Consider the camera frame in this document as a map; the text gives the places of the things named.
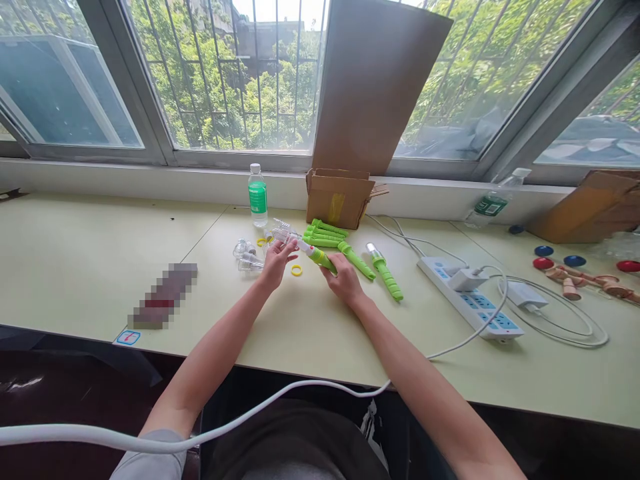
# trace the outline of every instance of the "green plastic piece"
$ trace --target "green plastic piece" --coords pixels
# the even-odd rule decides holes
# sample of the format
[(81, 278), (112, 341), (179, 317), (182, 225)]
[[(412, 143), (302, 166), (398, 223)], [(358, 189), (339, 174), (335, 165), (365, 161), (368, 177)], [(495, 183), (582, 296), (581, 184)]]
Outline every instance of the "green plastic piece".
[(362, 258), (360, 258), (356, 252), (353, 251), (350, 244), (347, 242), (338, 243), (338, 250), (340, 250), (344, 256), (349, 260), (358, 270), (360, 270), (366, 278), (369, 280), (373, 280), (375, 278), (375, 273), (373, 270), (369, 268), (369, 266), (365, 263)]
[(329, 260), (328, 256), (320, 249), (313, 249), (313, 253), (309, 257), (313, 260), (314, 263), (318, 265), (322, 265), (324, 268), (329, 270), (332, 274), (337, 275), (338, 270), (335, 269), (335, 265), (332, 264), (331, 260)]
[(307, 230), (305, 231), (305, 235), (308, 235), (309, 237), (314, 237), (314, 238), (316, 238), (318, 235), (322, 235), (324, 237), (330, 237), (331, 239), (338, 240), (338, 241), (342, 241), (345, 239), (342, 235), (338, 233), (330, 232), (329, 230), (322, 230), (321, 228), (314, 227), (312, 225), (307, 227)]
[(322, 228), (324, 230), (329, 230), (329, 231), (332, 231), (334, 233), (339, 233), (344, 238), (347, 238), (349, 236), (349, 232), (348, 231), (339, 229), (338, 227), (334, 227), (333, 225), (329, 225), (328, 223), (324, 223), (322, 220), (313, 219), (311, 224), (314, 227), (320, 227), (320, 228)]
[(387, 286), (387, 290), (389, 290), (389, 293), (391, 294), (393, 299), (396, 301), (402, 300), (404, 298), (404, 295), (402, 295), (400, 287), (398, 287), (398, 284), (395, 282), (395, 278), (393, 278), (393, 275), (387, 268), (387, 261), (384, 259), (384, 257), (374, 257), (372, 258), (372, 261), (375, 269), (380, 272), (380, 275), (382, 275), (382, 278), (385, 281), (385, 285)]
[(322, 240), (322, 239), (315, 239), (307, 236), (302, 237), (302, 241), (310, 245), (313, 245), (314, 247), (328, 247), (328, 248), (338, 248), (338, 243), (340, 243), (336, 240)]

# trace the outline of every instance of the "person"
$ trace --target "person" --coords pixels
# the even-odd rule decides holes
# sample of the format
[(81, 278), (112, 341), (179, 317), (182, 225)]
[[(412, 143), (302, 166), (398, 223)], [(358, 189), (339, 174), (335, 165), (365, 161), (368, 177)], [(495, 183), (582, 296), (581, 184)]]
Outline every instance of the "person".
[[(233, 367), (260, 310), (295, 259), (295, 242), (276, 242), (260, 277), (198, 342), (158, 398), (139, 436), (189, 438), (193, 424)], [(329, 288), (360, 319), (402, 400), (464, 479), (524, 479), (491, 429), (438, 370), (364, 294), (341, 253), (329, 255), (337, 275), (320, 267)], [(278, 401), (218, 438), (207, 478), (220, 480), (349, 480), (389, 478), (360, 430), (346, 418), (299, 401)], [(112, 480), (178, 480), (186, 453), (127, 452)]]

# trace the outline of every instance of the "sky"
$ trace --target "sky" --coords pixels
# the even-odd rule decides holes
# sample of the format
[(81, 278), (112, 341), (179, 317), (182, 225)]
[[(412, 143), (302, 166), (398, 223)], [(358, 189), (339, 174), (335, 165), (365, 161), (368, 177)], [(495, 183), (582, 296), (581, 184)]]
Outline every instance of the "sky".
[[(331, 0), (326, 0), (325, 28), (329, 14), (329, 4)], [(324, 0), (302, 0), (302, 21), (305, 30), (320, 30), (322, 20), (322, 6)], [(403, 0), (402, 3), (408, 5), (422, 5), (423, 0)], [(242, 15), (248, 16), (253, 21), (253, 0), (233, 0), (233, 6)], [(278, 0), (278, 21), (297, 21), (299, 18), (300, 0)], [(275, 0), (255, 0), (256, 21), (275, 21)]]

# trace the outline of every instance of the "desk surface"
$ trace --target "desk surface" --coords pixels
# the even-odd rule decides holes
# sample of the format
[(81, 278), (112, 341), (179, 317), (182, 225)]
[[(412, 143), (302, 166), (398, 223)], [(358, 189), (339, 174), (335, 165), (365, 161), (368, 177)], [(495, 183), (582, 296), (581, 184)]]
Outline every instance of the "desk surface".
[[(304, 230), (304, 212), (270, 215)], [(382, 219), (389, 227), (392, 222)], [(0, 321), (16, 327), (113, 341), (168, 263), (198, 264), (197, 284), (169, 327), (141, 331), (134, 347), (187, 355), (201, 336), (254, 281), (240, 273), (231, 251), (239, 237), (259, 232), (246, 208), (132, 199), (29, 195), (0, 205), (3, 270)], [(500, 265), (506, 273), (554, 287), (531, 265), (535, 237), (512, 237), (504, 227), (472, 231), (458, 224), (403, 219), (410, 236), (428, 239), (474, 266)], [(365, 292), (425, 354), (450, 347), (472, 330), (416, 266), (406, 244), (363, 220), (349, 242), (358, 253), (374, 242), (405, 294), (394, 302), (380, 278), (361, 276)], [(427, 255), (443, 256), (422, 246)], [(558, 257), (584, 247), (558, 247)], [(245, 344), (240, 365), (363, 385), (382, 385), (386, 375), (358, 320), (326, 287), (317, 267), (300, 258), (304, 272), (288, 271)], [(589, 258), (588, 268), (613, 272)], [(622, 275), (640, 289), (640, 281)], [(481, 290), (492, 301), (493, 282)], [(610, 344), (584, 350), (527, 332), (509, 345), (477, 339), (435, 364), (469, 401), (640, 427), (640, 311), (618, 300), (585, 294), (581, 304), (611, 336)], [(566, 319), (561, 305), (550, 305)], [(516, 322), (517, 318), (509, 312)]]
[(0, 204), (0, 321), (112, 342), (225, 208), (42, 194)]

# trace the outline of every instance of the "cardboard box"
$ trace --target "cardboard box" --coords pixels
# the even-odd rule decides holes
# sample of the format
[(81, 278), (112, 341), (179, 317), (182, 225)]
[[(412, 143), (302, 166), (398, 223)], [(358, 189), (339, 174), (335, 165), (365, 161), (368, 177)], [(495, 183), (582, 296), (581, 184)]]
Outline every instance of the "cardboard box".
[(307, 172), (307, 222), (317, 218), (355, 230), (369, 201), (388, 192), (386, 185), (375, 186), (369, 180), (369, 172), (311, 169)]
[(332, 0), (312, 168), (384, 175), (453, 20), (387, 0)]
[(553, 243), (594, 243), (640, 224), (640, 171), (594, 170), (527, 230)]

